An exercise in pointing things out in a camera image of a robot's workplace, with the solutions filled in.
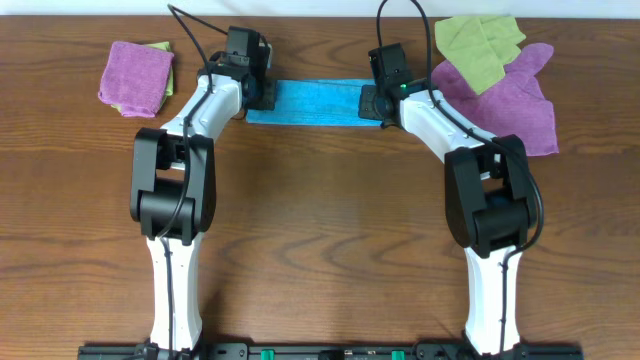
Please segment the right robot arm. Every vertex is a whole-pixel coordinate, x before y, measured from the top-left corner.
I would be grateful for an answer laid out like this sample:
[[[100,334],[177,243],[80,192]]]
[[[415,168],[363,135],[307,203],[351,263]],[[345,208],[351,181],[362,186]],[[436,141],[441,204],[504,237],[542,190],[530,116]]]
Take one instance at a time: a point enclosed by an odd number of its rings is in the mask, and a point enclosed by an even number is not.
[[[445,217],[468,268],[466,341],[479,358],[519,358],[517,267],[541,200],[523,142],[477,127],[429,78],[415,79],[400,44],[368,59],[374,83],[361,91],[360,117],[416,136],[444,165]]]

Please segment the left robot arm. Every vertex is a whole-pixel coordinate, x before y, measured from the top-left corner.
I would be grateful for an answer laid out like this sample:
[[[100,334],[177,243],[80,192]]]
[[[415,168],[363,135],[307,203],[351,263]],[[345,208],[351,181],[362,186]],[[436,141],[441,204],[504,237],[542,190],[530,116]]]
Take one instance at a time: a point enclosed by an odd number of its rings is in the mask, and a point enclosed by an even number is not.
[[[216,209],[214,146],[239,112],[274,108],[271,57],[262,34],[230,27],[225,50],[206,59],[181,111],[161,128],[136,134],[130,213],[154,274],[154,323],[137,359],[197,359],[204,352],[198,262]]]

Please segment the blue microfiber cloth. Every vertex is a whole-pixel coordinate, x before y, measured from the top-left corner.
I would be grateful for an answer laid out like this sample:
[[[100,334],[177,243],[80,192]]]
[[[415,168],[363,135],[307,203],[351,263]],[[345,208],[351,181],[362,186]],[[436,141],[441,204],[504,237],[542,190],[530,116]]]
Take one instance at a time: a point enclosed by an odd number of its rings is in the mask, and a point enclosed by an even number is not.
[[[380,120],[361,118],[359,99],[368,79],[279,80],[273,110],[249,110],[251,124],[281,126],[375,127]]]

